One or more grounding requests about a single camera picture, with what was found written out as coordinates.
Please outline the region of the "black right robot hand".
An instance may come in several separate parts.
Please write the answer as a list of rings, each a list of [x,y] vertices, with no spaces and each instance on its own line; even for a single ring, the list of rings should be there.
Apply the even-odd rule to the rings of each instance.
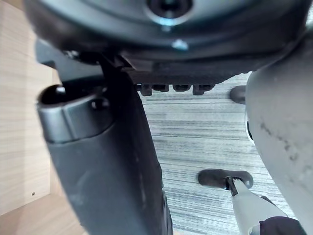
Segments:
[[[313,232],[313,27],[310,0],[26,0],[39,63],[60,85],[37,99],[45,142],[91,235],[171,235],[161,167],[140,96],[249,72],[230,97],[296,215],[250,191],[245,171],[206,169],[231,192],[243,235]]]

